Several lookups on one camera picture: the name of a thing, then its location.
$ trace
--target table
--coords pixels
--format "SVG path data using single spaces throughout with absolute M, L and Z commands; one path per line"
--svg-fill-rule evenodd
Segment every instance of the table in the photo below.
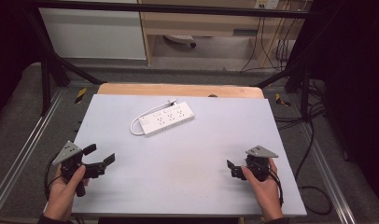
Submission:
M 240 164 L 247 149 L 262 145 L 279 155 L 275 163 L 285 192 L 284 214 L 288 217 L 305 216 L 268 101 L 260 99 L 262 95 L 259 94 L 254 95 L 256 98 L 238 98 L 239 94 L 235 93 L 243 91 L 246 95 L 247 90 L 261 93 L 259 89 L 251 89 L 163 84 L 102 85 L 92 98 L 75 143 L 80 147 L 97 145 L 98 150 L 84 158 L 86 163 L 100 161 L 113 152 L 117 160 L 106 169 L 105 175 L 91 180 L 83 198 L 75 198 L 73 215 L 260 215 L 251 187 L 245 181 L 231 177 L 226 160 Z M 182 94 L 164 95 L 167 90 Z M 183 96 L 186 90 L 189 96 Z M 237 97 L 198 97 L 194 96 L 195 90 L 203 92 L 201 95 L 204 96 L 225 92 L 226 97 L 229 96 L 227 90 L 231 90 Z M 173 96 L 178 102 L 189 104 L 195 120 L 150 137 L 130 134 L 132 119 Z

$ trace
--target power strip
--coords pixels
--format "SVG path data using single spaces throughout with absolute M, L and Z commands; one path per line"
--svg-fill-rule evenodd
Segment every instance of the power strip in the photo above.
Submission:
M 152 114 L 139 118 L 145 136 L 173 128 L 195 118 L 190 107 L 186 102 L 172 105 Z

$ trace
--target black cable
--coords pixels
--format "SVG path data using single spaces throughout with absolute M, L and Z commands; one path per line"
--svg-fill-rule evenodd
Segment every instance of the black cable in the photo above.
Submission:
M 78 224 L 85 224 L 84 219 L 82 217 L 76 217 L 76 221 Z
M 259 19 L 259 25 L 257 26 L 257 32 L 259 31 L 259 28 L 260 28 L 260 22 L 261 22 L 261 17 L 260 17 L 260 19 Z M 253 52 L 251 52 L 250 59 L 247 61 L 246 65 L 240 70 L 239 73 L 244 72 L 243 70 L 244 70 L 244 69 L 247 67 L 247 65 L 251 62 L 251 59 L 253 59 L 254 52 L 256 51 L 256 46 L 257 46 L 257 35 L 256 35 L 256 40 L 255 40 L 255 42 L 254 42 Z
M 249 69 L 246 69 L 246 70 L 242 71 L 242 73 L 244 73 L 244 72 L 248 72 L 248 71 L 251 71 L 251 70 L 261 70 L 261 69 L 270 69 L 270 68 L 275 69 L 275 67 L 258 67 L 258 68 L 249 68 Z
M 277 47 L 276 47 L 276 52 L 274 53 L 274 57 L 276 58 L 276 60 L 277 61 L 279 61 L 279 49 L 280 49 L 280 42 L 281 42 L 282 40 L 281 39 L 279 39 L 279 42 L 277 42 Z
M 324 113 L 324 106 L 321 106 L 317 109 L 314 110 L 314 113 L 311 114 L 309 118 L 315 118 L 317 116 L 319 116 L 320 114 L 323 114 Z M 282 130 L 285 130 L 287 128 L 291 128 L 297 124 L 300 124 L 303 122 L 303 118 L 279 118 L 279 117 L 274 117 L 274 120 L 276 122 L 281 122 L 281 123 L 288 123 L 287 125 L 285 126 L 281 126 L 281 127 L 278 127 L 277 130 L 278 131 L 282 131 Z
M 321 194 L 323 194 L 323 196 L 329 202 L 329 208 L 325 212 L 316 211 L 315 209 L 311 208 L 309 205 L 306 205 L 306 203 L 305 203 L 304 204 L 305 208 L 307 208 L 309 211 L 311 211 L 311 212 L 313 212 L 315 214 L 321 215 L 321 216 L 326 216 L 326 215 L 328 215 L 331 212 L 331 210 L 332 210 L 332 203 L 330 201 L 330 196 L 326 192 L 324 192 L 323 189 L 320 189 L 320 188 L 317 188 L 317 187 L 313 187 L 313 186 L 303 186 L 303 187 L 299 187 L 299 189 L 302 192 L 303 192 L 304 189 L 315 189 L 316 191 L 319 191 Z
M 274 176 L 274 175 L 272 175 L 271 171 L 274 172 L 272 169 L 270 169 L 269 176 L 272 177 L 274 182 L 276 182 L 277 187 L 279 188 L 279 192 L 280 192 L 279 202 L 280 202 L 280 207 L 282 207 L 283 202 L 284 202 L 282 184 L 281 184 L 280 179 L 277 176 L 277 174 L 274 172 L 274 174 L 276 175 L 276 176 Z
M 268 53 L 266 52 L 265 48 L 263 47 L 263 41 L 262 41 L 262 39 L 263 39 L 263 28 L 265 27 L 265 17 L 262 17 L 262 18 L 263 19 L 262 19 L 262 29 L 261 29 L 261 47 L 262 47 L 262 50 L 263 50 L 266 58 L 268 59 L 269 63 L 271 64 L 271 66 L 274 69 L 276 69 L 277 71 L 279 71 L 279 69 L 274 66 L 274 64 L 272 63 L 271 59 L 269 58 Z
M 292 28 L 292 26 L 294 25 L 294 22 L 295 22 L 295 20 L 292 20 L 292 23 L 290 24 L 290 26 L 288 27 L 288 31 L 286 32 L 286 34 L 285 34 L 285 36 L 283 37 L 283 39 L 282 40 L 279 40 L 279 43 L 280 43 L 280 41 L 282 41 L 283 42 L 283 44 L 282 44 L 282 49 L 283 49 L 283 52 L 281 53 L 281 54 L 278 54 L 277 52 L 276 52 L 276 57 L 277 57 L 277 55 L 279 55 L 280 57 L 280 60 L 279 59 L 277 59 L 279 62 L 281 62 L 280 64 L 281 64 L 281 70 L 283 70 L 283 63 L 282 63 L 282 61 L 283 61 L 283 57 L 284 57 L 284 55 L 285 55 L 285 53 L 286 53 L 286 57 L 285 57 L 285 59 L 284 59 L 284 61 L 286 62 L 287 60 L 288 60 L 288 34 L 289 34 L 289 32 L 291 31 L 291 28 Z
M 276 80 L 280 79 L 281 77 L 286 77 L 289 75 L 291 72 L 296 71 L 300 67 L 306 67 L 306 65 L 309 63 L 309 56 L 312 55 L 312 53 L 315 51 L 315 46 L 320 42 L 320 39 L 322 39 L 322 35 L 326 33 L 326 30 L 330 28 L 330 25 L 332 24 L 333 20 L 336 18 L 338 15 L 339 11 L 342 9 L 344 6 L 345 0 L 342 0 L 341 5 L 334 11 L 334 14 L 332 17 L 329 19 L 328 22 L 326 22 L 326 25 L 324 25 L 320 32 L 314 35 L 312 40 L 309 42 L 307 47 L 301 52 L 290 62 L 289 66 L 286 67 L 284 71 L 281 71 L 280 73 L 276 74 L 273 77 L 270 77 L 258 84 L 255 85 L 250 85 L 250 87 L 260 87 L 264 88 L 265 86 L 268 86 L 269 83 L 275 82 Z
M 47 200 L 49 199 L 49 184 L 48 183 L 48 176 L 49 176 L 49 169 L 50 169 L 50 166 L 52 165 L 53 161 L 55 160 L 55 158 L 59 155 L 59 152 L 57 152 L 56 154 L 54 154 L 52 156 L 52 158 L 50 158 L 48 164 L 47 164 L 47 167 L 45 169 L 45 173 L 44 173 L 44 194 L 47 198 Z
M 53 178 L 53 179 L 48 183 L 48 190 L 50 189 L 50 185 L 53 183 L 53 181 L 55 181 L 55 180 L 61 178 L 62 176 L 63 176 L 63 175 L 59 175 L 59 176 Z
M 321 102 L 312 105 L 311 108 L 310 108 L 310 110 L 309 110 L 309 116 L 308 116 L 308 117 L 309 117 L 309 125 L 311 126 L 311 132 L 312 132 L 312 133 L 311 133 L 311 141 L 310 141 L 310 143 L 309 143 L 309 147 L 306 149 L 305 155 L 303 156 L 302 161 L 301 161 L 301 163 L 300 163 L 300 166 L 298 167 L 297 172 L 296 172 L 296 174 L 295 174 L 295 180 L 296 180 L 296 181 L 297 181 L 297 179 L 298 179 L 298 175 L 299 175 L 299 173 L 300 173 L 300 170 L 301 170 L 301 168 L 302 168 L 302 166 L 303 166 L 303 164 L 304 164 L 306 158 L 308 157 L 309 152 L 311 151 L 311 148 L 312 148 L 312 145 L 313 145 L 313 142 L 314 142 L 314 139 L 315 139 L 315 128 L 314 128 L 314 125 L 313 125 L 313 122 L 312 122 L 312 111 L 313 111 L 313 108 L 314 108 L 316 105 L 320 105 L 320 104 L 321 104 Z M 328 209 L 327 211 L 325 211 L 325 212 L 316 211 L 315 209 L 312 209 L 312 208 L 310 208 L 308 205 L 305 204 L 305 207 L 306 207 L 309 211 L 311 211 L 311 212 L 313 212 L 313 213 L 315 213 L 315 214 L 321 215 L 321 216 L 325 216 L 325 215 L 327 215 L 327 214 L 329 214 L 329 213 L 331 212 L 331 210 L 332 210 L 332 202 L 331 202 L 331 200 L 330 200 L 329 195 L 327 195 L 327 193 L 325 193 L 322 189 L 319 189 L 319 188 L 317 188 L 317 187 L 313 187 L 313 186 L 302 186 L 302 187 L 299 187 L 299 189 L 315 189 L 315 190 L 317 190 L 317 191 L 320 191 L 320 192 L 326 197 L 326 199 L 327 199 L 327 201 L 328 201 L 329 209 Z
M 288 0 L 288 3 L 286 4 L 286 7 L 284 8 L 284 10 L 288 9 L 288 4 L 289 4 L 289 8 L 291 9 L 292 2 L 291 2 L 291 0 Z M 280 71 L 283 71 L 283 62 L 282 62 L 282 60 L 278 59 L 278 55 L 279 55 L 278 51 L 280 51 L 280 42 L 281 42 L 281 40 L 283 40 L 283 44 L 282 44 L 283 53 L 280 55 L 281 56 L 280 59 L 282 59 L 283 55 L 284 55 L 284 52 L 285 52 L 285 45 L 286 45 L 285 40 L 286 40 L 286 37 L 283 38 L 283 39 L 279 39 L 279 42 L 277 43 L 276 54 L 275 54 L 276 60 L 279 61 L 279 64 L 280 64 Z

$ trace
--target floor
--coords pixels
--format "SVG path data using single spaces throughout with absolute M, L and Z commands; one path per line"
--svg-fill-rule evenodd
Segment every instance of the floor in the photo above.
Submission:
M 83 66 L 93 76 L 113 82 L 152 82 L 248 86 L 278 72 L 279 62 L 271 59 L 275 68 L 259 69 L 256 60 L 249 62 L 252 48 L 245 38 L 195 37 L 197 47 L 172 43 L 162 36 L 157 38 L 154 61 L 152 65 L 132 62 L 116 62 L 105 68 L 103 62 L 97 66 Z M 53 116 L 49 120 L 39 117 L 41 111 L 40 75 L 37 66 L 29 67 L 23 74 L 20 86 L 14 92 L 12 100 L 0 115 L 0 186 L 12 170 L 12 164 L 19 164 L 21 169 L 14 176 L 9 188 L 0 189 L 6 198 L 0 199 L 0 223 L 35 223 L 41 213 L 45 198 L 43 196 L 42 175 L 46 161 L 62 142 L 74 139 L 80 128 L 80 121 L 86 113 L 91 96 L 97 92 L 97 86 L 84 82 L 71 74 L 72 85 L 67 89 L 54 88 L 62 95 Z M 285 93 L 283 86 L 287 80 L 282 78 L 271 87 L 263 90 L 270 100 L 276 117 L 298 117 L 296 105 L 300 99 L 298 93 Z M 81 104 L 74 104 L 77 93 L 87 87 Z M 281 100 L 291 106 L 277 104 L 275 97 L 279 93 Z M 30 144 L 29 135 L 38 122 L 46 121 L 48 125 L 38 130 L 38 139 Z M 368 187 L 355 163 L 344 160 L 342 148 L 335 137 L 328 117 L 319 116 L 314 121 L 316 141 L 314 146 L 321 148 L 322 155 L 337 181 L 349 212 L 356 223 L 379 223 L 379 202 Z M 296 171 L 309 145 L 308 126 L 296 125 L 280 131 L 282 142 L 288 154 L 291 169 Z M 31 153 L 26 155 L 22 148 L 28 146 Z M 314 186 L 329 191 L 329 180 L 325 169 L 320 167 L 319 154 L 314 150 L 309 154 L 299 175 L 299 186 Z M 21 164 L 17 158 L 27 158 Z M 326 198 L 318 191 L 303 190 L 302 199 L 316 211 L 326 211 Z M 340 206 L 335 204 L 332 211 L 325 216 L 308 211 L 307 217 L 295 217 L 291 223 L 352 223 L 343 222 Z M 94 218 L 86 217 L 87 223 L 94 223 Z M 247 218 L 246 223 L 260 223 L 258 218 Z

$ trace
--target wall outlet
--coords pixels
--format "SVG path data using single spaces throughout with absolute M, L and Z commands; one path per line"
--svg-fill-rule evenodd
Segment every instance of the wall outlet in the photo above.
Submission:
M 277 4 L 279 4 L 279 0 L 268 0 L 268 3 L 266 4 L 266 9 L 276 9 Z
M 268 4 L 268 0 L 257 0 L 254 8 L 265 8 Z
M 186 102 L 172 105 L 139 118 L 145 136 L 151 136 L 195 118 Z
M 279 0 L 257 0 L 254 8 L 276 9 Z

